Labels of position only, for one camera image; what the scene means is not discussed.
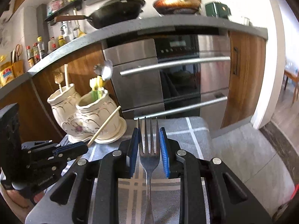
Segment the left hand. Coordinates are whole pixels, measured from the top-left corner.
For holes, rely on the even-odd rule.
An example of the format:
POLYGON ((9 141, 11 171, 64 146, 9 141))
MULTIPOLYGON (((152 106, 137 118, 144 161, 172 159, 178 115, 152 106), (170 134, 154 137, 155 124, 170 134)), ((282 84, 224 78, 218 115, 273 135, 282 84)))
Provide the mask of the left hand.
POLYGON ((41 192, 37 194, 33 198, 32 202, 30 199, 26 199, 21 196, 17 190, 5 190, 3 185, 1 185, 1 195, 15 216, 19 219, 25 219, 29 212, 33 209, 33 203, 38 203, 44 196, 44 193, 41 192))

